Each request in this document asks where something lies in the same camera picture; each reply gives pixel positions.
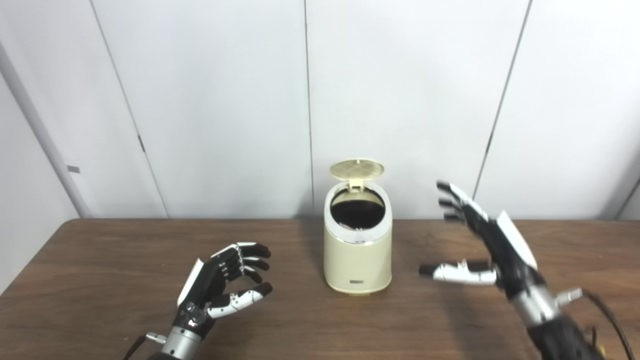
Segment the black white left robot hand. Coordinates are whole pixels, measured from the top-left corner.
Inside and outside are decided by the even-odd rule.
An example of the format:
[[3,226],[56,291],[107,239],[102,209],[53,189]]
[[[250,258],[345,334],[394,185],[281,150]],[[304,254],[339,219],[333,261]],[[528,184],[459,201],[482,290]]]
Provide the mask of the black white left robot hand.
[[[274,288],[258,270],[267,271],[270,249],[256,242],[232,243],[208,260],[197,259],[177,299],[173,326],[205,339],[217,319],[263,300]],[[226,292],[229,283],[247,277],[255,287]]]

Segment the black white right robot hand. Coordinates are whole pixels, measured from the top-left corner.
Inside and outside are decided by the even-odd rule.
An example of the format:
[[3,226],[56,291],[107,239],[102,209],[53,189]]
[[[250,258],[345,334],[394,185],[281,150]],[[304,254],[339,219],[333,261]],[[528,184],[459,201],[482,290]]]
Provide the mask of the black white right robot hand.
[[439,191],[449,199],[440,198],[439,205],[451,212],[444,214],[446,221],[463,223],[482,241],[489,261],[480,266],[477,261],[462,260],[453,263],[422,264],[418,273],[435,281],[469,285],[496,285],[508,299],[526,289],[545,284],[530,246],[503,210],[491,217],[466,192],[446,181],[437,181]]

